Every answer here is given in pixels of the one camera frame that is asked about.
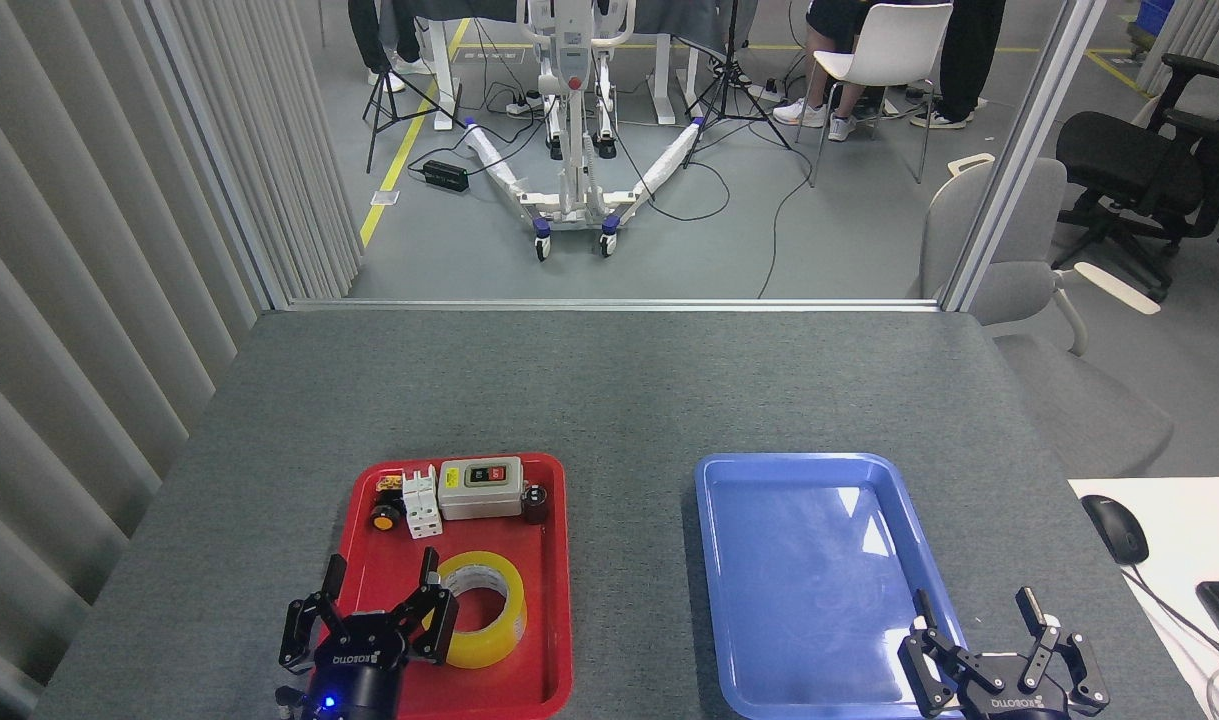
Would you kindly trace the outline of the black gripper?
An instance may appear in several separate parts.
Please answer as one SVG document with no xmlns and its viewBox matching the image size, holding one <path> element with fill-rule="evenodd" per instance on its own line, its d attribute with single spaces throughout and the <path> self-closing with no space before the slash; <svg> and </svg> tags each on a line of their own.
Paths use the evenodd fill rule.
<svg viewBox="0 0 1219 720">
<path fill-rule="evenodd" d="M 321 588 L 286 609 L 277 662 L 293 671 L 308 655 L 308 638 L 317 619 L 329 634 L 313 655 L 315 674 L 304 697 L 306 719 L 393 719 L 403 683 L 403 666 L 412 659 L 445 665 L 452 646 L 460 605 L 445 587 L 439 553 L 423 549 L 421 585 L 393 612 L 357 612 L 341 618 L 336 601 L 347 560 L 333 553 Z"/>
<path fill-rule="evenodd" d="M 898 657 L 924 718 L 957 708 L 967 719 L 1067 719 L 1072 711 L 1098 714 L 1108 705 L 1089 640 L 1045 614 L 1028 585 L 1015 592 L 1015 603 L 1034 640 L 1029 655 L 965 651 L 939 629 L 924 588 L 917 588 L 912 603 L 917 616 Z M 1067 691 L 1047 676 L 1053 655 L 1069 670 Z"/>
</svg>

